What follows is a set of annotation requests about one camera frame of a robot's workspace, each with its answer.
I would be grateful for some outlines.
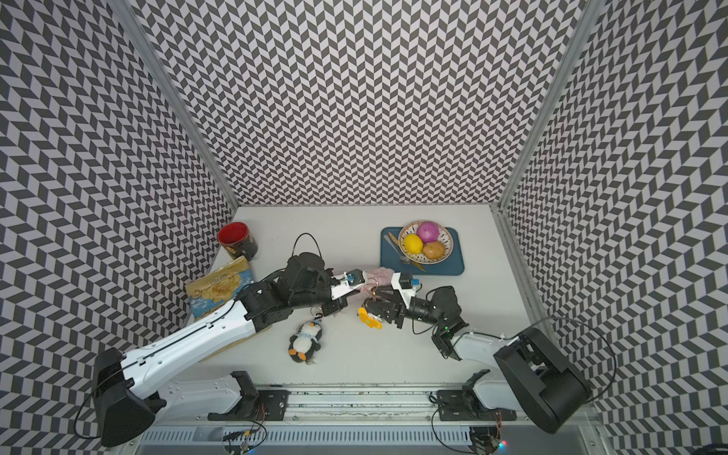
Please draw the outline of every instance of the blue tray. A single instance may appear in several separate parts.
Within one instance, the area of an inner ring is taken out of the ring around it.
[[[400,235],[402,226],[386,227],[379,234],[379,265],[387,267],[395,272],[410,272],[412,275],[460,275],[465,271],[465,263],[462,260],[462,249],[460,248],[460,237],[457,231],[452,228],[445,228],[453,236],[453,252],[442,262],[437,264],[421,264],[424,272],[412,264],[404,264],[400,262],[400,256],[404,256],[401,251],[395,251],[394,248],[384,240],[384,236],[392,232],[397,238]]]

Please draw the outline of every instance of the black cable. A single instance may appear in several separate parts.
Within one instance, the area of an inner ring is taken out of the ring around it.
[[[116,371],[114,371],[114,372],[113,372],[112,374],[108,375],[108,377],[107,377],[106,379],[104,379],[104,380],[103,380],[102,382],[99,382],[99,383],[98,383],[98,385],[97,385],[96,387],[92,388],[92,389],[91,389],[91,392],[90,392],[90,393],[89,393],[88,395],[86,395],[86,398],[84,399],[84,402],[83,402],[83,403],[81,403],[81,406],[79,406],[79,410],[78,410],[78,411],[76,412],[76,416],[74,417],[74,423],[72,424],[72,425],[74,426],[74,434],[75,434],[75,435],[76,435],[76,436],[77,436],[78,438],[81,438],[81,439],[98,439],[98,438],[100,438],[100,437],[101,437],[100,435],[96,435],[96,436],[85,436],[85,435],[82,435],[81,433],[79,433],[79,431],[78,431],[78,430],[76,429],[76,426],[77,426],[77,424],[79,423],[79,417],[81,416],[81,411],[82,411],[82,410],[83,410],[83,408],[84,408],[84,407],[86,406],[86,404],[87,404],[87,403],[89,402],[89,400],[91,400],[91,398],[93,397],[93,395],[94,395],[94,394],[95,394],[95,393],[96,393],[96,392],[97,392],[97,391],[98,391],[98,390],[99,390],[99,389],[101,388],[101,386],[103,386],[103,385],[104,385],[104,384],[105,384],[105,383],[106,383],[106,382],[107,382],[107,381],[108,381],[109,379],[113,378],[113,377],[114,377],[115,375],[117,375],[118,373],[121,373],[122,371],[124,371],[124,370],[126,370],[127,368],[129,368],[129,367],[131,367],[131,366],[134,366],[134,365],[136,365],[136,364],[137,364],[137,362],[134,362],[134,363],[130,363],[129,365],[126,365],[125,367],[123,367],[123,368],[120,368],[119,370],[116,370]]]
[[[610,378],[609,383],[606,385],[606,387],[604,387],[597,395],[594,395],[593,397],[591,397],[589,400],[586,401],[586,403],[593,402],[594,400],[596,400],[597,398],[599,398],[600,396],[602,396],[614,384],[614,380],[617,378],[617,355],[614,353],[614,350],[612,349],[612,345],[606,340],[606,338],[604,337],[604,335],[600,331],[597,331],[591,325],[589,325],[587,323],[583,323],[582,321],[580,321],[578,319],[572,319],[570,317],[546,316],[546,317],[543,317],[542,319],[537,320],[535,323],[529,325],[528,327],[524,328],[523,330],[521,330],[520,332],[518,332],[518,334],[516,334],[514,336],[510,336],[510,337],[507,336],[507,337],[501,338],[499,336],[491,335],[490,333],[482,333],[482,332],[475,332],[475,331],[467,331],[466,333],[476,333],[478,335],[492,336],[493,338],[496,338],[496,339],[507,339],[507,340],[510,340],[510,339],[514,339],[518,335],[521,335],[526,329],[529,329],[531,327],[534,327],[534,326],[536,326],[536,325],[538,325],[538,324],[540,324],[540,323],[542,323],[542,322],[544,322],[546,320],[565,320],[565,321],[570,321],[570,322],[577,323],[577,324],[581,324],[581,325],[585,326],[586,328],[590,329],[591,331],[593,331],[594,333],[596,333],[597,335],[599,335],[599,338],[601,338],[601,340],[604,342],[604,345],[607,347],[607,349],[609,350],[609,352],[612,354],[612,377]],[[463,336],[465,336],[466,333],[463,333],[460,336],[460,338],[458,338],[457,341],[455,341],[455,344],[453,344],[453,347],[452,347],[452,350],[450,351],[450,353],[452,353],[452,352],[455,351],[455,346],[460,342],[460,340],[463,339]],[[443,357],[446,359],[446,358],[450,357],[450,354],[448,354],[447,356],[445,356],[443,354]]]
[[[434,328],[437,325],[437,323],[432,324],[430,327],[424,329],[422,332],[416,332],[414,331],[414,318],[412,318],[412,333],[415,335],[422,335],[423,333],[429,331],[431,328]]]
[[[442,403],[440,403],[440,401],[437,398],[433,397],[432,395],[429,396],[429,400],[430,400],[430,403],[432,403],[433,405],[436,405],[438,407],[437,409],[435,409],[435,412],[432,413],[432,417],[430,417],[430,427],[432,428],[432,434],[435,435],[435,439],[437,439],[438,442],[444,448],[447,448],[448,450],[452,450],[453,452],[457,452],[458,454],[474,454],[473,451],[462,451],[462,450],[458,450],[456,448],[452,448],[452,447],[448,446],[447,444],[445,444],[440,439],[440,436],[438,436],[438,432],[435,431],[435,416],[437,415],[438,412],[440,412],[440,409],[445,408],[445,406]]]
[[[233,307],[234,307],[234,306],[235,306],[235,303],[233,303],[233,304],[232,304],[232,305],[230,306],[230,308],[228,308],[228,310],[227,310],[227,311],[226,311],[226,312],[225,312],[224,314],[222,314],[222,315],[221,315],[220,317],[218,317],[217,319],[215,319],[214,321],[212,321],[212,322],[211,322],[210,324],[214,324],[214,323],[218,322],[218,321],[219,321],[220,319],[222,319],[222,318],[224,318],[225,316],[227,316],[227,314],[228,314],[228,313],[230,313],[230,311],[231,311],[231,310],[233,309]],[[161,352],[161,351],[163,351],[163,350],[167,349],[168,347],[170,347],[170,346],[172,346],[172,345],[174,345],[174,344],[176,344],[176,343],[178,343],[178,342],[180,342],[180,341],[184,340],[184,339],[185,339],[185,338],[187,338],[188,336],[191,336],[192,334],[194,334],[194,333],[197,333],[197,332],[199,332],[200,330],[202,330],[202,329],[206,329],[206,328],[208,328],[208,325],[203,325],[202,327],[200,327],[200,328],[198,328],[198,329],[196,329],[196,330],[194,330],[194,331],[192,331],[192,332],[190,332],[190,333],[186,334],[185,336],[182,336],[182,337],[180,337],[180,338],[176,339],[175,341],[172,341],[171,343],[169,343],[169,344],[167,344],[167,345],[165,345],[165,346],[163,346],[163,347],[160,347],[159,349],[157,349],[156,351],[152,352],[151,354],[147,354],[147,355],[145,355],[144,357],[142,357],[142,360],[146,360],[146,359],[148,359],[149,357],[153,357],[153,356],[154,356],[154,355],[155,355],[156,353],[158,353],[158,352]],[[87,403],[89,402],[89,400],[90,400],[90,399],[91,399],[91,398],[93,397],[93,395],[94,395],[94,394],[95,394],[95,393],[96,393],[96,392],[97,392],[97,391],[99,390],[99,388],[100,388],[100,387],[101,387],[102,385],[104,385],[104,384],[105,384],[105,383],[106,383],[106,382],[107,382],[107,381],[108,381],[109,379],[111,379],[112,377],[114,377],[114,375],[116,375],[116,374],[118,374],[118,373],[122,372],[123,370],[126,370],[127,368],[129,368],[129,367],[131,367],[131,366],[134,366],[134,365],[137,365],[137,364],[138,364],[138,361],[135,361],[134,363],[130,363],[129,365],[126,365],[125,367],[123,367],[123,368],[120,368],[120,369],[119,369],[119,370],[117,370],[117,371],[114,371],[114,372],[113,372],[113,373],[112,373],[111,375],[109,375],[109,377],[108,377],[108,378],[106,378],[106,379],[104,379],[104,380],[103,380],[102,382],[100,382],[100,383],[99,383],[99,384],[98,384],[98,385],[96,386],[96,388],[92,389],[92,390],[91,390],[91,393],[89,393],[89,395],[88,395],[88,396],[86,396],[86,399],[85,399],[85,400],[84,400],[84,402],[83,402],[83,403],[81,404],[81,407],[79,408],[78,412],[76,412],[76,417],[74,417],[74,423],[73,423],[73,426],[74,426],[74,434],[75,434],[75,435],[76,435],[76,436],[77,436],[78,438],[81,438],[81,439],[98,439],[98,438],[100,438],[100,436],[84,436],[84,435],[81,435],[81,434],[79,434],[79,433],[78,433],[78,431],[76,431],[76,424],[78,423],[79,417],[81,416],[81,410],[82,410],[82,409],[84,408],[84,406],[86,406],[86,404],[87,404]]]
[[[427,300],[427,301],[430,301],[430,294],[431,294],[431,293],[435,292],[435,291],[436,291],[436,290],[438,290],[438,289],[442,289],[442,288],[449,288],[449,287],[450,287],[450,286],[440,286],[439,288],[435,288],[435,289],[430,289],[430,290],[429,290],[429,291],[427,291],[427,293],[426,293],[426,294],[424,295],[424,299],[425,299],[425,300]]]
[[[298,275],[301,273],[301,270],[304,268],[301,267],[298,269],[295,275],[293,275],[293,281],[290,282],[290,294],[288,294],[288,300],[285,302],[286,305],[290,305],[290,300],[293,298],[293,296],[298,292],[295,290],[296,286],[296,280],[298,279]]]
[[[463,334],[462,334],[462,335],[460,336],[460,338],[458,338],[458,339],[457,339],[457,340],[455,341],[455,343],[454,343],[454,344],[453,344],[453,346],[452,346],[452,349],[450,350],[450,353],[449,353],[449,354],[447,354],[447,355],[444,355],[444,354],[442,354],[442,356],[443,356],[443,359],[449,359],[449,358],[450,358],[450,354],[452,354],[453,352],[455,352],[455,346],[457,346],[457,344],[458,344],[458,343],[460,342],[460,340],[462,340],[462,339],[463,339],[463,338],[464,338],[464,337],[465,337],[465,336],[466,336],[467,334],[469,334],[469,333],[474,333],[474,334],[476,334],[476,335],[490,336],[491,338],[495,338],[496,340],[501,340],[501,341],[502,341],[502,340],[509,340],[509,339],[510,339],[510,338],[501,338],[500,336],[492,335],[492,334],[490,334],[490,333],[485,333],[485,332],[469,331],[469,330],[467,330],[466,328],[464,328],[463,330],[465,331],[465,333],[463,333]]]
[[[292,249],[292,250],[291,250],[291,252],[290,252],[290,257],[293,257],[293,256],[294,256],[294,255],[296,254],[296,244],[298,243],[298,239],[300,239],[300,238],[301,238],[301,237],[303,237],[304,235],[307,235],[307,236],[311,237],[311,240],[313,240],[313,241],[314,241],[314,243],[316,244],[316,249],[317,249],[317,250],[318,250],[318,252],[319,252],[319,257],[320,257],[320,258],[321,258],[321,259],[323,260],[323,256],[321,255],[321,248],[319,248],[319,246],[318,246],[318,242],[316,241],[316,239],[314,238],[314,236],[312,236],[312,235],[311,235],[311,234],[310,234],[309,232],[304,232],[303,234],[299,235],[299,236],[298,236],[298,237],[296,238],[296,241],[295,241],[295,242],[293,242],[293,249]]]
[[[268,429],[267,429],[267,428],[265,428],[265,425],[263,425],[263,424],[260,424],[260,423],[258,423],[258,422],[256,422],[256,421],[254,421],[254,420],[253,420],[253,423],[254,423],[254,424],[256,424],[256,425],[258,425],[258,426],[259,426],[260,428],[262,428],[262,429],[263,429],[263,440],[262,440],[261,442],[259,442],[259,443],[255,444],[254,446],[250,446],[250,447],[248,447],[248,449],[247,449],[247,450],[246,450],[245,452],[243,452],[244,454],[246,454],[247,452],[249,452],[249,451],[253,450],[253,449],[254,449],[254,448],[256,448],[256,447],[259,447],[259,446],[260,446],[260,445],[261,445],[262,443],[264,443],[264,442],[266,442],[266,440],[268,440]]]
[[[270,277],[272,277],[274,274],[278,272],[283,272],[285,269],[278,269],[274,270],[273,272],[270,272],[267,277],[263,278],[261,281],[267,281]]]
[[[591,403],[594,400],[596,400],[597,398],[599,398],[600,396],[604,395],[604,393],[607,390],[609,390],[612,387],[612,385],[614,385],[614,380],[617,378],[617,355],[614,353],[614,349],[612,349],[612,345],[606,340],[606,338],[600,331],[597,331],[594,327],[592,327],[591,325],[589,325],[587,323],[583,323],[582,321],[580,321],[578,319],[572,319],[570,317],[546,316],[546,317],[543,317],[542,319],[537,320],[535,323],[529,325],[526,328],[534,327],[535,325],[538,325],[546,320],[565,320],[565,321],[570,321],[573,323],[581,324],[581,325],[585,326],[586,328],[588,328],[589,330],[591,330],[592,332],[599,335],[599,338],[601,338],[601,340],[604,342],[604,345],[607,347],[607,349],[609,349],[609,352],[612,354],[612,377],[610,378],[609,383],[606,385],[606,387],[604,387],[598,394],[594,395],[589,400],[587,400],[587,403]]]

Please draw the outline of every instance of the white table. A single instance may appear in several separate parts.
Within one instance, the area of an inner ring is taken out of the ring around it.
[[[417,219],[455,228],[465,262],[465,272],[458,277],[418,276],[420,296],[438,286],[454,286],[462,318],[479,331],[510,335],[529,324],[488,205],[241,207],[234,217],[250,227],[260,247],[250,262],[257,280],[285,267],[293,241],[302,232],[316,237],[326,266],[335,273],[376,268],[380,231]],[[308,236],[298,241],[296,252],[302,251],[316,251]],[[229,261],[221,249],[213,269]],[[299,309],[189,368],[180,379],[244,370],[257,384],[459,384],[483,369],[477,362],[443,359],[428,333],[412,334],[409,320],[402,330],[386,323],[381,330],[369,328],[358,319],[357,307],[349,305],[323,320],[323,347],[314,364],[295,363],[287,353],[290,336],[311,319],[308,309]],[[425,327],[416,325],[418,331]]]

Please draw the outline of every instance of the red cup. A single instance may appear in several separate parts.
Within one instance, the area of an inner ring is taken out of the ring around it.
[[[218,242],[223,245],[230,256],[239,258],[245,256],[252,259],[258,252],[258,243],[245,223],[235,222],[223,226],[218,232]]]

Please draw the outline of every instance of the brown potato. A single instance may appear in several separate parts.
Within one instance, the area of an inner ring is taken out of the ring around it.
[[[430,242],[422,248],[428,259],[438,259],[445,254],[445,245],[441,241]]]

